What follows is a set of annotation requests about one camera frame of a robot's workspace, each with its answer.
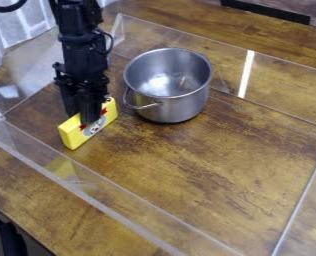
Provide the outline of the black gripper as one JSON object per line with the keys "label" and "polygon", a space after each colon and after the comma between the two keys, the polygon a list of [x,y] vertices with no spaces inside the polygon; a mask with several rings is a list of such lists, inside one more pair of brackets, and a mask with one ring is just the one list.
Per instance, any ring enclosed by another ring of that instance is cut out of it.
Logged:
{"label": "black gripper", "polygon": [[63,62],[55,62],[55,84],[61,89],[67,116],[81,112],[82,123],[89,125],[101,118],[102,103],[109,92],[110,34],[87,31],[85,34],[58,36],[62,44]]}

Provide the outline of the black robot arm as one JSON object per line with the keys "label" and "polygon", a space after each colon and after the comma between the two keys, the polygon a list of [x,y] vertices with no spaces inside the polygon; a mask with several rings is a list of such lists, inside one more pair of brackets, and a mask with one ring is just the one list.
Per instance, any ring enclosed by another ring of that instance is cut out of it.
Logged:
{"label": "black robot arm", "polygon": [[50,0],[62,44],[63,62],[55,62],[54,82],[61,89],[69,116],[81,114],[81,123],[101,118],[102,103],[110,83],[105,71],[114,39],[98,25],[103,22],[102,7],[95,0]]}

